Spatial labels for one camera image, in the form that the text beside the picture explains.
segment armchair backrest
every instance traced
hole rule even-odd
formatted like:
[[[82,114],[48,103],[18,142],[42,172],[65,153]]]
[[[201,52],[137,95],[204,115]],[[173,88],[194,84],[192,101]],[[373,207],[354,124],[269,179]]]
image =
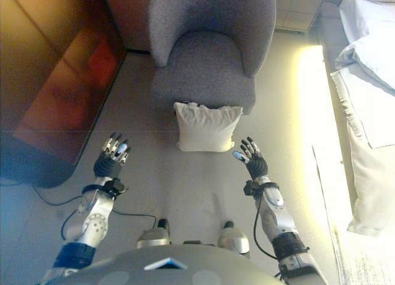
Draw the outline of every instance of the armchair backrest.
[[[236,41],[246,76],[254,76],[268,51],[275,13],[275,0],[150,0],[151,53],[164,67],[183,34],[216,31]]]

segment robotic arm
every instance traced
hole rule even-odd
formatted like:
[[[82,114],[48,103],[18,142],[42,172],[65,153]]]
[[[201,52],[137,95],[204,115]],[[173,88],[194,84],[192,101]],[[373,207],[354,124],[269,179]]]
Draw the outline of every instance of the robotic arm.
[[[63,278],[91,265],[97,246],[105,238],[108,219],[117,196],[127,189],[117,178],[128,158],[127,140],[120,143],[121,135],[115,133],[104,143],[94,164],[96,181],[86,186],[83,198],[76,210],[83,219],[76,233],[68,233],[66,244],[59,252],[53,267],[47,271],[42,284]]]
[[[263,230],[272,243],[283,279],[289,285],[327,284],[313,256],[308,253],[309,248],[299,237],[279,186],[269,180],[268,166],[257,144],[250,137],[247,140],[241,141],[244,154],[234,151],[233,156],[246,164],[251,175],[252,180],[247,181],[244,193],[256,201]]]

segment armchair seat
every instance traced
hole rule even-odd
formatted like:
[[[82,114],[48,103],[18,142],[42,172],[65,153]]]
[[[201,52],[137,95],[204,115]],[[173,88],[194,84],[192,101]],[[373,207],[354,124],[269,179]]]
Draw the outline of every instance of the armchair seat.
[[[254,78],[246,76],[238,45],[214,31],[191,31],[174,45],[166,67],[156,70],[152,85],[156,107],[195,102],[215,109],[255,104]]]
[[[150,0],[155,106],[188,101],[249,114],[275,19],[276,0]]]

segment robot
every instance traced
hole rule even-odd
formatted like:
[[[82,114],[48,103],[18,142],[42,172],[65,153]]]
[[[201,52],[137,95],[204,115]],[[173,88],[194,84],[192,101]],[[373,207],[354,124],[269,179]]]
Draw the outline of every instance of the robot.
[[[225,224],[217,246],[200,241],[173,245],[169,223],[161,219],[156,228],[143,233],[135,250],[91,265],[97,246],[107,234],[114,200],[127,190],[117,177],[130,148],[127,140],[119,140],[114,133],[105,142],[94,164],[96,181],[83,189],[77,210],[83,219],[79,232],[67,235],[40,284],[283,284],[249,260],[249,241],[232,221]],[[250,137],[241,142],[243,153],[234,151],[233,156],[245,164],[252,178],[244,193],[254,198],[257,207],[254,228],[259,214],[275,256],[263,252],[278,261],[286,284],[327,284],[299,237],[278,185],[269,180],[268,166],[257,144]]]

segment robot finger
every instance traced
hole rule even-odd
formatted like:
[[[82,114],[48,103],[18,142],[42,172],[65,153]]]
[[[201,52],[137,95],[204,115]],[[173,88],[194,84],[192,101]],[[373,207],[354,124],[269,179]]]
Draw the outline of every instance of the robot finger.
[[[115,140],[113,140],[112,142],[111,142],[111,150],[110,150],[110,155],[112,156],[112,157],[114,157],[114,155],[115,155],[115,152],[117,151],[117,149],[118,149],[118,145],[119,145],[119,139],[121,138],[121,136],[122,136],[122,134],[119,134],[118,135],[118,137],[115,139]]]
[[[251,155],[254,154],[254,149],[247,141],[241,140],[241,143],[243,143],[248,148],[248,151],[251,153]]]
[[[117,151],[115,151],[114,156],[118,157],[120,154],[124,153],[127,148],[128,148],[128,139],[124,140],[124,142],[121,143],[121,145],[119,145]]]
[[[249,158],[247,158],[244,154],[242,154],[242,153],[240,153],[240,152],[238,152],[238,151],[232,152],[232,155],[233,155],[236,159],[242,161],[242,162],[245,163],[245,164],[247,164],[247,163],[249,162]]]
[[[248,149],[244,146],[244,145],[240,145],[240,148],[244,151],[244,153],[246,154],[246,156],[251,159],[252,158],[252,154],[248,151]]]
[[[119,156],[119,164],[120,164],[121,166],[123,166],[123,165],[125,164],[126,159],[127,159],[128,156],[129,156],[129,152],[130,152],[130,147],[128,147],[128,148],[125,150],[125,152],[122,153],[122,154]]]
[[[247,140],[251,143],[251,146],[254,148],[254,152],[259,154],[260,153],[260,149],[259,149],[258,145],[255,143],[255,141],[252,140],[251,137],[247,137]]]
[[[114,140],[115,137],[115,132],[111,134],[111,136],[105,141],[102,151],[104,152],[110,152],[111,150],[111,143]]]

